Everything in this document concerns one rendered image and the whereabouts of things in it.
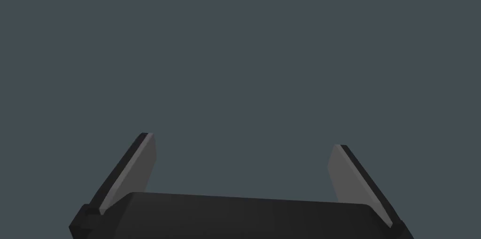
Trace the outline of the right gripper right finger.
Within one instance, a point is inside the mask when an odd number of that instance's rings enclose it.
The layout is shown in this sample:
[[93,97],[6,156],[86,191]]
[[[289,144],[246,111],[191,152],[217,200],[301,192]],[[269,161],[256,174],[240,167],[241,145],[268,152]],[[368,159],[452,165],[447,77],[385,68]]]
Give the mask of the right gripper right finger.
[[347,145],[333,146],[327,169],[338,202],[368,205],[389,228],[401,225],[393,206]]

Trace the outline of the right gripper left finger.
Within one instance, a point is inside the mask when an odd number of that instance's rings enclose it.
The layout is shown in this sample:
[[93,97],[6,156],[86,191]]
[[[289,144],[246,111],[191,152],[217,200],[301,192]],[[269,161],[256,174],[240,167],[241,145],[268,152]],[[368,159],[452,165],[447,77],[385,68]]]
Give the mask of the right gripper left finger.
[[103,215],[125,195],[143,192],[156,162],[155,137],[142,132],[127,149],[88,205],[88,214]]

